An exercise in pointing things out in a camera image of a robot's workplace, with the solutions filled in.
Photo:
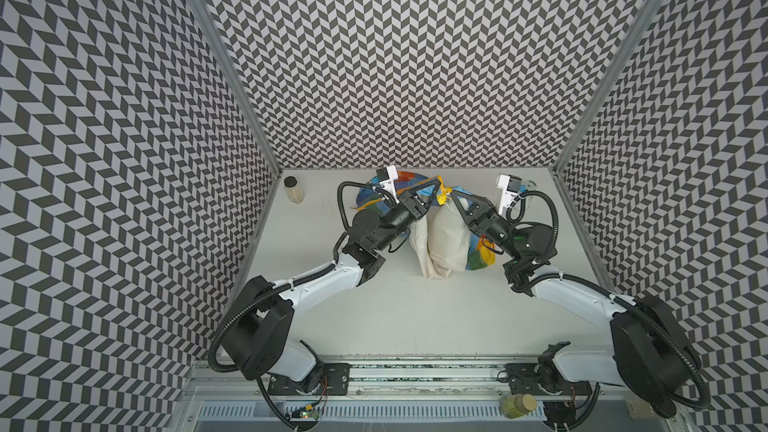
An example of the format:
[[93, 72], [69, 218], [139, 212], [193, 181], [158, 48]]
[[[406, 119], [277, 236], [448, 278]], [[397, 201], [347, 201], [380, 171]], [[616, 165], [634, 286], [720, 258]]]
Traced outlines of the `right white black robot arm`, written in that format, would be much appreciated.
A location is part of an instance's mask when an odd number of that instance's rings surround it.
[[555, 304], [604, 334], [603, 345], [556, 345], [547, 358], [563, 380], [624, 387], [663, 418], [673, 417], [680, 405], [696, 411], [710, 406], [700, 355], [665, 301], [613, 292], [552, 264], [560, 221], [547, 194], [526, 191], [521, 197], [542, 199], [549, 223], [511, 220], [479, 195], [454, 190], [451, 197], [469, 230], [509, 256], [504, 274], [513, 292]]

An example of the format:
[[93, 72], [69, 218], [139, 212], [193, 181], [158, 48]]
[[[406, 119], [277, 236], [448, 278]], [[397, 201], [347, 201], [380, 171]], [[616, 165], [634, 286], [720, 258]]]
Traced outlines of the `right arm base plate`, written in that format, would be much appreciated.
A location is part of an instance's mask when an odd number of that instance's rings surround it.
[[507, 384], [513, 394], [586, 398], [593, 392], [589, 382], [568, 382], [549, 364], [508, 363], [496, 380]]

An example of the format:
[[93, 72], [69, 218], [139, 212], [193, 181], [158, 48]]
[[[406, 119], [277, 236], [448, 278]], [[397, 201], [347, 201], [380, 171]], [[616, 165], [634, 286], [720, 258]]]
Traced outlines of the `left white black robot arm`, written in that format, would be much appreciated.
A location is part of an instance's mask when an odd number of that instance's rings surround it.
[[210, 340], [211, 370], [239, 372], [249, 381], [269, 374], [295, 384], [300, 393], [316, 390], [325, 364], [306, 342], [291, 339], [294, 319], [374, 278], [385, 263], [383, 251], [427, 215], [441, 181], [429, 178], [402, 192], [382, 183], [365, 187], [384, 200], [388, 211], [365, 208], [352, 218], [342, 213], [343, 232], [332, 259], [319, 267], [284, 280], [249, 280]]

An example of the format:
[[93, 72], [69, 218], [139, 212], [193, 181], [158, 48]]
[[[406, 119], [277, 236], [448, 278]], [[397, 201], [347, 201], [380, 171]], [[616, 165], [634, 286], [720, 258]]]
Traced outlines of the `rainbow coloured jacket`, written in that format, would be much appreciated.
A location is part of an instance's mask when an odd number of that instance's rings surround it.
[[[462, 271], [485, 269], [496, 263], [496, 254], [485, 247], [488, 242], [470, 232], [459, 214], [457, 204], [449, 198], [449, 192], [461, 191], [460, 187], [448, 187], [441, 176], [427, 177], [412, 171], [399, 171], [394, 180], [398, 196], [415, 188], [430, 178], [440, 180], [440, 189], [425, 218], [409, 226], [407, 235], [410, 247], [416, 253], [421, 274], [426, 279], [447, 279]], [[355, 209], [374, 209], [380, 216], [389, 211], [384, 199], [371, 190], [357, 193]]]

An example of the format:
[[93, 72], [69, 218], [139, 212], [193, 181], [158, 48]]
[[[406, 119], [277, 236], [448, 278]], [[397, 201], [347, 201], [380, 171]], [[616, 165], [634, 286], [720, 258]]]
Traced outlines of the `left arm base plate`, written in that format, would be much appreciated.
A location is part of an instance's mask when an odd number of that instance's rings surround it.
[[268, 393], [277, 396], [346, 396], [349, 387], [349, 363], [322, 363], [301, 382], [282, 375], [272, 375]]

